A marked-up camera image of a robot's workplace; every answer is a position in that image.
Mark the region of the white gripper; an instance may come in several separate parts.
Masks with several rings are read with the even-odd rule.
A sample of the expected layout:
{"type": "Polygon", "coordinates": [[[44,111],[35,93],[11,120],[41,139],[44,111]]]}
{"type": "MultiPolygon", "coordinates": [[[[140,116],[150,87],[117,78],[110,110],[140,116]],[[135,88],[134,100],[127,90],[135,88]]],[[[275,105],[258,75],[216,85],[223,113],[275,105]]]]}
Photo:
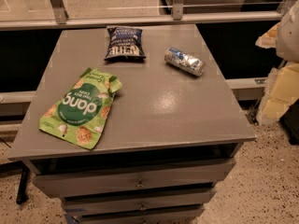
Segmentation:
{"type": "Polygon", "coordinates": [[[299,99],[299,0],[255,42],[263,49],[276,48],[277,56],[289,61],[280,69],[273,68],[268,75],[264,96],[256,119],[260,125],[279,119],[299,99]]]}

